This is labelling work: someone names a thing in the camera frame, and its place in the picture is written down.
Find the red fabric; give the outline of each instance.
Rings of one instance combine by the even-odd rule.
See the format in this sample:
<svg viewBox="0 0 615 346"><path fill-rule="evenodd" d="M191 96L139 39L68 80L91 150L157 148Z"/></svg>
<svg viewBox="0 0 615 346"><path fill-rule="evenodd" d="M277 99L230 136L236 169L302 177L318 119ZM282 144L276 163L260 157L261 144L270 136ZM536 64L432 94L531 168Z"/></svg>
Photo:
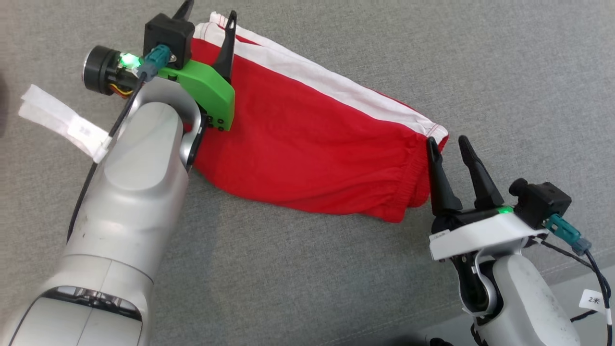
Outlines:
<svg viewBox="0 0 615 346"><path fill-rule="evenodd" d="M219 50L192 41L192 58L202 63L211 65ZM400 222L408 206L426 201L424 135L238 55L232 85L232 128L207 131L194 163L218 188L302 211L362 213L389 222Z"/></svg>

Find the cylindrical motor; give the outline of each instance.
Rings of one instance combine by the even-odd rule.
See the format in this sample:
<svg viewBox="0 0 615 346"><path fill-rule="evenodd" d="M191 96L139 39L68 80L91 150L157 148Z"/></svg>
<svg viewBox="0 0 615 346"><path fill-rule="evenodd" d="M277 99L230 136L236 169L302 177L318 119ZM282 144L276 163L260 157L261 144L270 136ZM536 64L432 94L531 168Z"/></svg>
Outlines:
<svg viewBox="0 0 615 346"><path fill-rule="evenodd" d="M137 83L134 73L140 65L136 55L96 46L85 58L81 79L88 90L101 94L113 94L112 87L130 92Z"/></svg>

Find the gray fabric surface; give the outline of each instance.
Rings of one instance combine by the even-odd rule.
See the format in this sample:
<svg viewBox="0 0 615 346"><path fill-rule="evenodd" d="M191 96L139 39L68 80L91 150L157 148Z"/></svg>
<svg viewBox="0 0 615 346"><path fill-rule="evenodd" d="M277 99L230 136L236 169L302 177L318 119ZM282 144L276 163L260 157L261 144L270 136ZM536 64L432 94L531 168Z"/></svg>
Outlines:
<svg viewBox="0 0 615 346"><path fill-rule="evenodd" d="M17 118L19 96L36 84L109 128L122 102L83 88L82 59L95 44L139 52L145 22L178 5L9 3L0 61L9 90L0 140L1 321L52 273L90 165L65 139ZM615 263L613 2L216 0L197 1L192 20L231 9L240 25L444 125L445 169L466 206L474 196L460 134L507 202L518 177L571 195L567 219L603 265ZM154 345L382 344L460 313L452 266L430 260L429 205L408 210L401 224L314 215L229 196L193 172L183 215L155 284ZM550 283L580 273L544 249L527 254Z"/></svg>

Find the green led light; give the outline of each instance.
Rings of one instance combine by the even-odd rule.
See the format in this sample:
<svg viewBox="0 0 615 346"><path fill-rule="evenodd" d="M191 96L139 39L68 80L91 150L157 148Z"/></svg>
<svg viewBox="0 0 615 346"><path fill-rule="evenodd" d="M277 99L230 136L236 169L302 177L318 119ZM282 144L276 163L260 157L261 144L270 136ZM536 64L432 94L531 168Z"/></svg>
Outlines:
<svg viewBox="0 0 615 346"><path fill-rule="evenodd" d="M141 61L139 61L139 57L130 53L122 53L122 57L120 58L120 63L124 65L127 69L131 70L132 68L141 66Z"/></svg>
<svg viewBox="0 0 615 346"><path fill-rule="evenodd" d="M510 207L510 206L499 207L499 208L497 208L497 211L500 214L508 214L510 212L515 212L515 210L512 209L512 207Z"/></svg>

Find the cable connector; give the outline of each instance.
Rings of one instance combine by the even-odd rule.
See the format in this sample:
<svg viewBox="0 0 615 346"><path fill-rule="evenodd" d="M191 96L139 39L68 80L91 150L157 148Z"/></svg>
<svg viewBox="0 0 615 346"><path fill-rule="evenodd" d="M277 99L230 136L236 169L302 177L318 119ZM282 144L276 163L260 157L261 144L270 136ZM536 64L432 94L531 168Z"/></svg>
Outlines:
<svg viewBox="0 0 615 346"><path fill-rule="evenodd" d="M558 214L551 215L547 219L544 227L553 232L556 237L568 243L577 256L584 255L585 251L592 247L592 243L587 239L581 238L581 232L579 232L579 230L574 228Z"/></svg>
<svg viewBox="0 0 615 346"><path fill-rule="evenodd" d="M167 64L171 62L173 57L174 55L171 54L171 48L164 44L159 44L145 56L143 64L137 69L137 76L140 77L141 74L145 72L147 73L145 81L149 82L154 79L161 68L167 66Z"/></svg>

